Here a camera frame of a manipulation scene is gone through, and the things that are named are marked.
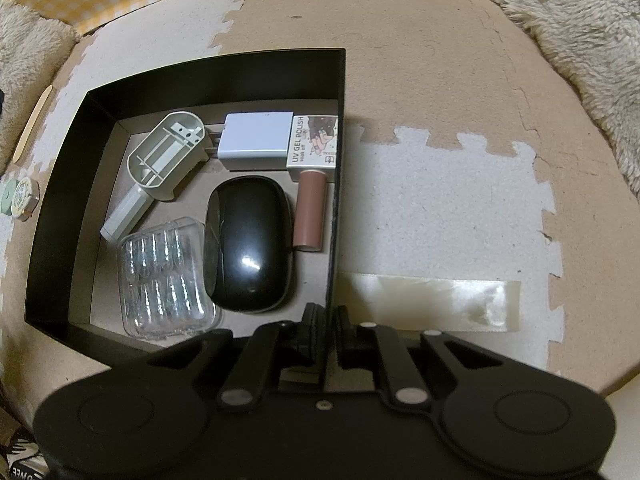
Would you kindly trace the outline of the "black computer mouse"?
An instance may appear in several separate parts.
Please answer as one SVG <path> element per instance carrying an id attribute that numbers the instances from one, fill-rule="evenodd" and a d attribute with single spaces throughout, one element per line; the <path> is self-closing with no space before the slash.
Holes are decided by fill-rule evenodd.
<path id="1" fill-rule="evenodd" d="M 209 195 L 204 226 L 207 295 L 226 310 L 282 304 L 293 274 L 293 220 L 281 185 L 263 176 L 225 180 Z"/>

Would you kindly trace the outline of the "clear plastic battery case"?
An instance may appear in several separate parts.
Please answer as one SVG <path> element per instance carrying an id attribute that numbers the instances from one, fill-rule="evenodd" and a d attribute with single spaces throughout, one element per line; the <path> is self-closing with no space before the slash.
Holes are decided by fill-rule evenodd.
<path id="1" fill-rule="evenodd" d="M 117 246 L 122 327 L 139 340 L 192 336 L 216 327 L 204 286 L 204 226 L 183 217 L 123 238 Z"/>

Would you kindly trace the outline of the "grey-green plastic handled holder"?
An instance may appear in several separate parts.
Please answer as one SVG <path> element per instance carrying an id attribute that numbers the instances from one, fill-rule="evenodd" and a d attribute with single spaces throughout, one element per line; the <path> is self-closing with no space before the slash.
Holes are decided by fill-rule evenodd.
<path id="1" fill-rule="evenodd" d="M 212 139 L 191 112 L 166 115 L 127 158 L 134 185 L 108 216 L 101 235 L 116 244 L 127 236 L 154 202 L 170 202 L 178 184 L 200 162 L 210 159 Z"/>

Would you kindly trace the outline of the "green round disc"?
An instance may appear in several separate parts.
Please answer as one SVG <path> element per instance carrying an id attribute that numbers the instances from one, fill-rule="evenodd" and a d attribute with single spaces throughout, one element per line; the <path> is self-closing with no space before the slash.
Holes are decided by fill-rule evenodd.
<path id="1" fill-rule="evenodd" d="M 15 178 L 9 178 L 2 183 L 1 187 L 1 213 L 5 216 L 12 216 L 12 203 L 15 189 L 18 181 Z"/>

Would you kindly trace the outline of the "clear plastic tape strip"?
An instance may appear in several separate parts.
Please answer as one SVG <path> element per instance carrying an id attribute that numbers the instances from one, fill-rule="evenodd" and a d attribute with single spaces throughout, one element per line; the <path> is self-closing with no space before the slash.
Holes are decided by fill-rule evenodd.
<path id="1" fill-rule="evenodd" d="M 334 299 L 352 322 L 404 332 L 510 333 L 520 329 L 521 284 L 341 272 Z"/>

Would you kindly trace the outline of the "UV gel polish bottle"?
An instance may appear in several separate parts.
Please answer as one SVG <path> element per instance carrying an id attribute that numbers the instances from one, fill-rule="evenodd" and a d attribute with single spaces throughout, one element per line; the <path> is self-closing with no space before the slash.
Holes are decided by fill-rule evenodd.
<path id="1" fill-rule="evenodd" d="M 297 184 L 293 246 L 321 252 L 326 193 L 337 166 L 338 116 L 295 115 L 286 170 Z"/>

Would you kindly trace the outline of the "wooden nail file stick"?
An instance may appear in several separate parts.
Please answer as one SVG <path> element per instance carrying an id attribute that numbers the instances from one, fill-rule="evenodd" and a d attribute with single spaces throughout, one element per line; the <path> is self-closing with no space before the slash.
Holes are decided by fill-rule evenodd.
<path id="1" fill-rule="evenodd" d="M 17 164 L 21 158 L 23 157 L 25 148 L 27 148 L 27 144 L 29 144 L 30 137 L 35 131 L 35 128 L 40 123 L 41 117 L 49 108 L 49 103 L 54 95 L 54 88 L 52 84 L 49 84 L 47 88 L 43 90 L 40 98 L 38 99 L 34 109 L 32 110 L 32 114 L 30 114 L 28 121 L 23 129 L 23 132 L 18 139 L 17 146 L 15 148 L 12 162 Z"/>

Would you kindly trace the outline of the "fluffy beige cushion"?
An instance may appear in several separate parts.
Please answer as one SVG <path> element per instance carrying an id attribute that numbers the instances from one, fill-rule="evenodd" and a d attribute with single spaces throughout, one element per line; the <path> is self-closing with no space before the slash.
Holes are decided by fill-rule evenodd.
<path id="1" fill-rule="evenodd" d="M 76 30 L 1 0 L 1 167 L 6 168 L 41 93 L 79 41 Z"/>

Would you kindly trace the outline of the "fluffy white cushion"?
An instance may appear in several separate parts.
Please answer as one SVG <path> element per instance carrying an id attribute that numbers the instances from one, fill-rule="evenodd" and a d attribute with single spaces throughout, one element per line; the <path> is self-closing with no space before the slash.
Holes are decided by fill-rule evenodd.
<path id="1" fill-rule="evenodd" d="M 639 0 L 491 0 L 577 90 L 639 193 Z"/>

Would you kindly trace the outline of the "white USB wall charger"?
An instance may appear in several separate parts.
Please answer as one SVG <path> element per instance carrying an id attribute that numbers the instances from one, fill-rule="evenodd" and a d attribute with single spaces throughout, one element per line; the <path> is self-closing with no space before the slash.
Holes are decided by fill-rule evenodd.
<path id="1" fill-rule="evenodd" d="M 292 122 L 292 112 L 231 113 L 206 129 L 225 170 L 276 171 L 286 169 Z"/>

